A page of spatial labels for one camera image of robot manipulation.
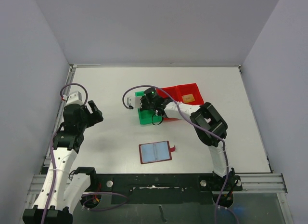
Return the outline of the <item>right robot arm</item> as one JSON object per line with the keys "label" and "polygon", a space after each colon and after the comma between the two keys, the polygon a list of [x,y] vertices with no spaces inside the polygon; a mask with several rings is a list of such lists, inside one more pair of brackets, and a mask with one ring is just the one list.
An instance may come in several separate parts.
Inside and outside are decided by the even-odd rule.
{"label": "right robot arm", "polygon": [[141,110],[153,111],[168,119],[180,119],[191,124],[200,139],[208,146],[213,162],[215,186],[224,190],[231,185],[228,156],[225,139],[228,125],[214,106],[206,102],[203,105],[189,105],[166,98],[157,93],[158,89],[148,88],[141,97]]}

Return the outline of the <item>red leather card holder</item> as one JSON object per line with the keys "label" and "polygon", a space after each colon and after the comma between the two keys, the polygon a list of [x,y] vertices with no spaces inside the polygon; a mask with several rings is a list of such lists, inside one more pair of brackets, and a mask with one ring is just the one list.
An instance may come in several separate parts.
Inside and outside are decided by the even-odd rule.
{"label": "red leather card holder", "polygon": [[140,144],[140,163],[149,164],[172,160],[172,153],[175,150],[176,146],[171,146],[169,141]]}

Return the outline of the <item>red bin with gold card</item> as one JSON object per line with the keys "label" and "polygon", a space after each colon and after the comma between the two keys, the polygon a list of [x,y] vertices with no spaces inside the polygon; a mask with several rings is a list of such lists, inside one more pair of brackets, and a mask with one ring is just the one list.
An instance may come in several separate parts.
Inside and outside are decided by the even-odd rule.
{"label": "red bin with gold card", "polygon": [[204,100],[196,83],[177,85],[183,103],[188,105],[202,105]]}

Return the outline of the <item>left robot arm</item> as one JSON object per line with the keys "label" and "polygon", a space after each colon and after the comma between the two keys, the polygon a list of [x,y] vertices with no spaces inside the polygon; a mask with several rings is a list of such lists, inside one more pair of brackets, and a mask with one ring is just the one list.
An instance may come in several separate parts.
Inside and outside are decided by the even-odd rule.
{"label": "left robot arm", "polygon": [[64,107],[64,120],[51,141],[51,164],[33,207],[25,209],[26,224],[71,224],[73,212],[84,192],[99,188],[94,167],[77,167],[68,182],[71,167],[84,141],[84,131],[103,121],[93,101],[87,105],[70,103]]}

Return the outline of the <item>red bin with black card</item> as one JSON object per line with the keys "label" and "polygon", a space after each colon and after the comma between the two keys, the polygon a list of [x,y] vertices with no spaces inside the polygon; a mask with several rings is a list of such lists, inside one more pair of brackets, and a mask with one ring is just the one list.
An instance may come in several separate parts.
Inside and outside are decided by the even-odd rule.
{"label": "red bin with black card", "polygon": [[[162,90],[168,93],[177,102],[182,102],[182,97],[180,95],[179,90],[177,89],[177,86],[165,87],[165,88],[162,88]],[[163,98],[169,98],[167,94],[165,94],[159,89],[156,89],[156,92],[158,95],[160,95]]]}

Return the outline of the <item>green plastic bin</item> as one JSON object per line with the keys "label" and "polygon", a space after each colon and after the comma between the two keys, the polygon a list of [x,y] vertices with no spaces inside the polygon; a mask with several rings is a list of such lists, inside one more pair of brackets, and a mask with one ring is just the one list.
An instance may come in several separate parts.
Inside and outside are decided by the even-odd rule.
{"label": "green plastic bin", "polygon": [[153,123],[157,124],[162,121],[162,117],[155,115],[153,111],[141,111],[140,109],[138,109],[138,116],[141,125]]}

